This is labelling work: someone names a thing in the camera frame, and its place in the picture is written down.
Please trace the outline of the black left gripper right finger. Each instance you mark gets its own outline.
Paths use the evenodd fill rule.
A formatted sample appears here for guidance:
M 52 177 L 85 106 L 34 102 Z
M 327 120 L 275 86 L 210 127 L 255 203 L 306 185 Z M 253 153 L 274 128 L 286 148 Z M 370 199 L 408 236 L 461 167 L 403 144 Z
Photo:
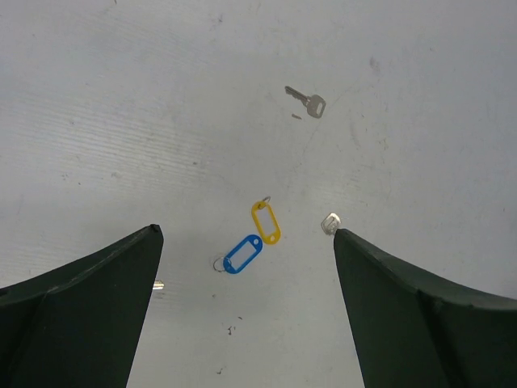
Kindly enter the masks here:
M 346 229 L 334 256 L 366 387 L 514 387 L 516 301 L 459 285 Z

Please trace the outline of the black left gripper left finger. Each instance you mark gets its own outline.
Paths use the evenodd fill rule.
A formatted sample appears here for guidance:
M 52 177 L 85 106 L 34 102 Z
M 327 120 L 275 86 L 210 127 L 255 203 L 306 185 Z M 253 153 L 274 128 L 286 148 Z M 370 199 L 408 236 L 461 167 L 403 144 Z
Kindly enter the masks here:
M 160 263 L 160 226 L 1 290 L 3 387 L 125 387 Z

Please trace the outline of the blue key tag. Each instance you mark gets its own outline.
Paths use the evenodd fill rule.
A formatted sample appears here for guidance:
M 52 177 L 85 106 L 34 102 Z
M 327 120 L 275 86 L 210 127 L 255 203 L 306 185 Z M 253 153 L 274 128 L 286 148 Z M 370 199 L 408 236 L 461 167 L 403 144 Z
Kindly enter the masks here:
M 256 234 L 249 234 L 227 254 L 217 257 L 212 263 L 212 268 L 216 272 L 236 275 L 250 264 L 262 249 L 262 239 Z

